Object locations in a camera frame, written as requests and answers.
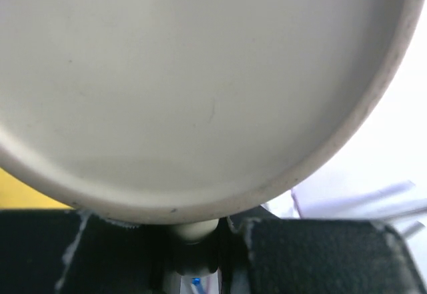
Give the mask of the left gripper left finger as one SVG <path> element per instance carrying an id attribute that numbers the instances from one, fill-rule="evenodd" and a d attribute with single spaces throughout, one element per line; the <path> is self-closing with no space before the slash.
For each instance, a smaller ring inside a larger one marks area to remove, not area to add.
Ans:
<path id="1" fill-rule="evenodd" d="M 85 211 L 1 212 L 2 293 L 148 293 L 152 276 L 143 227 Z"/>

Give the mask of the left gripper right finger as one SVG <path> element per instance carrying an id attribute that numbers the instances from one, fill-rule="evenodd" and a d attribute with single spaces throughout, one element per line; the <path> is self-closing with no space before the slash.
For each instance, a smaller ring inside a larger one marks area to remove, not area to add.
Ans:
<path id="1" fill-rule="evenodd" d="M 230 293 L 425 293 L 404 239 L 379 221 L 250 219 Z"/>

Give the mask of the white mug green interior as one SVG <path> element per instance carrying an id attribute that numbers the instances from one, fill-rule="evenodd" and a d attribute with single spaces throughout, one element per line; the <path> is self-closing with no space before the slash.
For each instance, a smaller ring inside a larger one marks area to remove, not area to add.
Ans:
<path id="1" fill-rule="evenodd" d="M 1 167 L 197 242 L 325 164 L 424 0 L 1 0 Z"/>

